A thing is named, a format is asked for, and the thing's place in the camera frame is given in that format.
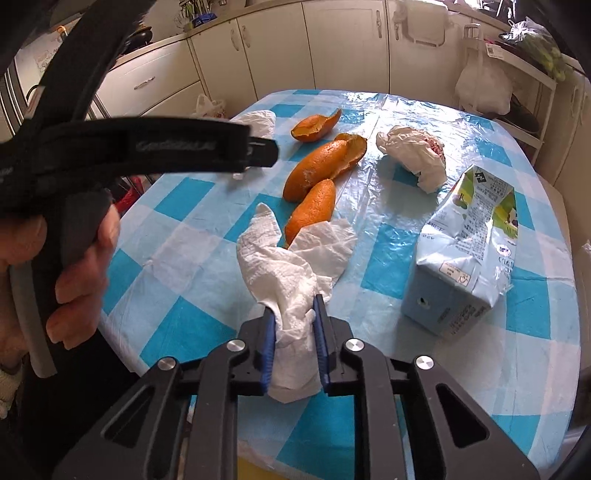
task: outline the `blue checkered tablecloth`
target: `blue checkered tablecloth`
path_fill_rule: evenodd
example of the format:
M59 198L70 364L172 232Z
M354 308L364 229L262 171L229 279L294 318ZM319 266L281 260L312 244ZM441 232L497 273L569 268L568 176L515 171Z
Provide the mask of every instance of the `blue checkered tablecloth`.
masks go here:
M343 114L314 144L290 136L301 119ZM109 268L100 329L124 363L142 374L158 358L198 358L262 312L236 260L236 239L259 202L283 227L294 205L281 198L290 171L338 132L367 137L359 165L337 180L335 215L358 233L329 314L384 354L429 353L510 435L537 467L551 463L569 423L579 375L579 315L570 255L546 193L515 140L498 124L452 108L393 95L289 90L248 110L277 115L280 160L228 174L168 174L122 220ZM425 194L382 155L379 131L424 129L445 143L449 181ZM512 288L466 336L439 339L400 313L413 248L454 181L476 163L515 187L519 238ZM312 398L283 405L241 398L239 450L290 478L353 478L353 400Z

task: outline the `cabinet handle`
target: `cabinet handle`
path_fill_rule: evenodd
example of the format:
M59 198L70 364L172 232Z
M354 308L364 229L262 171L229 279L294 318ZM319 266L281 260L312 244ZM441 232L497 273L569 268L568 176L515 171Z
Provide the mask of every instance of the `cabinet handle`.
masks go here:
M152 77L152 78L149 78L148 80L144 80L142 83L139 83L139 84L137 84L137 85L134 87L134 90L137 90L138 88L145 87L145 86L146 86L147 84L149 84L149 83L150 83L152 80L155 80L155 78L156 78L156 77Z
M238 48L238 45L236 45L235 35L236 35L236 32L234 32L234 29L232 28L230 30L230 39L232 40L232 45L234 45L234 48L236 49L236 51L240 51L240 48Z
M382 18L379 15L379 10L375 11L376 19L375 24L378 26L378 37L382 38Z
M570 116L574 118L574 99L576 98L577 94L579 93L579 86L575 86L573 88L573 93L570 94Z
M584 110L585 110L585 106L587 104L587 92L585 92L583 94L583 101L581 102L581 111L579 112L579 123L581 124L581 127L584 125L583 122L583 114L584 114Z
M242 26L242 39L247 48L251 48L251 36L246 31L246 25Z

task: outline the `white cabinet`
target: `white cabinet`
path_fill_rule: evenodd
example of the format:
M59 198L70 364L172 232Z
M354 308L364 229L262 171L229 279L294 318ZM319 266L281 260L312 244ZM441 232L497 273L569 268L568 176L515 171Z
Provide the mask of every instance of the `white cabinet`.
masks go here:
M581 113L584 87L584 75L574 70L567 71L566 80L556 84L544 144L535 162L535 170L550 184L556 181L573 142Z
M6 118L4 118L4 113L0 108L0 142L5 142L12 138L12 132L10 127L8 126L8 122Z
M191 37L203 80L214 100L226 101L234 116L256 102L237 20L230 20Z
M314 88L301 4L244 15L238 26L259 100L280 90Z
M444 42L434 46L415 42L405 24L398 24L397 28L394 1L387 2L387 9L390 93L456 108L455 88L463 68L462 32L470 18L450 12L450 25L442 35Z
M379 0L303 3L318 89L388 93L388 27Z
M197 97L205 93L201 82L195 82L173 96L168 97L144 113L144 116L191 116L195 113Z
M114 68L97 94L110 116L140 115L198 80L189 45L178 41Z
M569 216L569 229L573 253L591 238L589 215L589 179L591 179L591 84L586 79L580 119L576 127L569 154L560 170L554 187L562 194Z

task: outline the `paper towel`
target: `paper towel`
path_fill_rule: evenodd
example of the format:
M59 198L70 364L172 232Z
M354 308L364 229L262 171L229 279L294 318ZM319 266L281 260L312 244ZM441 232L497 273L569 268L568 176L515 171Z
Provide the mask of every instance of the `paper towel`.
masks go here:
M324 301L353 254L357 236L345 219L304 227L289 249L277 247L281 229L264 203L238 238L238 264L248 290L275 314L275 359L269 395L283 403L320 391L312 332L316 294Z
M230 120L233 124L249 125L251 127L251 137L273 139L275 134L275 123L277 116L270 110L254 110L253 112L242 113ZM243 173L233 173L234 180L242 180Z
M418 177L418 187L427 193L435 192L447 181L445 160L426 140L431 138L441 151L443 144L426 132L412 127L392 127L388 133L379 132L375 144L382 153L399 161L404 168Z

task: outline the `cabinet door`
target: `cabinet door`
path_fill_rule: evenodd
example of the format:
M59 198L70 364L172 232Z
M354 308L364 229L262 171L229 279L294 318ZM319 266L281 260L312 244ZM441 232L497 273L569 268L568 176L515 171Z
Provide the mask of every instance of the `cabinet door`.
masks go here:
M259 100L280 90L314 88L301 4L244 15L238 25Z
M388 30L379 0L305 2L318 89L388 93Z
M462 33L470 18L451 13L445 42L438 47L415 43L392 20L395 2L388 1L390 93L413 100L457 107L456 83L463 68Z
M579 123L585 80L579 72L569 70L566 80L556 84L544 144L535 161L536 172L552 185L564 165Z
M238 22L230 20L191 37L212 100L225 100L233 117L256 102Z
M585 79L583 103L579 124L570 146L569 154L554 187L562 194L569 216L570 244L577 252L591 238L591 215L589 215L589 138L591 137L591 84Z

